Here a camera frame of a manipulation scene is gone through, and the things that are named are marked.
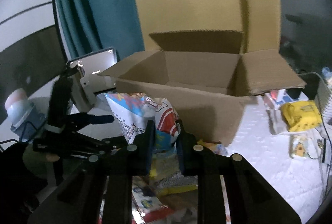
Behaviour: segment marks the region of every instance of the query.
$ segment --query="cardboard box flap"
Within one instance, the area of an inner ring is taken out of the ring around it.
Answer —
[[[151,55],[159,52],[159,50],[151,50],[151,51],[139,51],[134,53],[125,59],[119,61],[115,65],[111,66],[110,68],[104,70],[99,75],[101,76],[110,76],[114,78],[120,77],[122,74],[126,73],[130,70],[133,66],[138,64],[139,62],[147,59]]]
[[[232,30],[156,32],[149,36],[165,51],[238,54],[242,44],[242,32]]]
[[[275,49],[242,55],[247,86],[251,95],[274,89],[304,87],[305,82]]]

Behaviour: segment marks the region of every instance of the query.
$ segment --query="yellow snack packet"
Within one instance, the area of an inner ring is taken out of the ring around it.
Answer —
[[[286,103],[281,106],[281,112],[290,132],[308,130],[322,123],[322,118],[313,100]]]

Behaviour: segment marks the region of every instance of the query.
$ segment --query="metal screw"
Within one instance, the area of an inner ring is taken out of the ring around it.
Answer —
[[[93,154],[91,156],[89,156],[89,161],[90,162],[96,162],[98,160],[98,156]]]
[[[235,161],[241,161],[242,160],[242,156],[240,154],[234,154],[234,155],[232,155],[232,158]]]
[[[137,146],[135,144],[129,144],[127,146],[128,151],[135,151],[137,149]]]
[[[203,149],[204,149],[204,147],[202,146],[202,145],[200,145],[200,144],[196,144],[196,145],[194,145],[194,150],[195,151],[202,151]]]

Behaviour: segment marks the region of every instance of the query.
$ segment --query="open cardboard box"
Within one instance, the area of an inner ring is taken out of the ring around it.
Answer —
[[[167,98],[186,131],[229,145],[250,95],[305,83],[275,49],[239,54],[239,31],[154,33],[162,50],[135,53],[101,73],[119,93]]]

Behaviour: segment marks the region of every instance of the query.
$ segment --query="teal curtain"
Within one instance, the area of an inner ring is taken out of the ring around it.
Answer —
[[[135,0],[55,0],[72,58],[115,47],[120,58],[144,50]]]

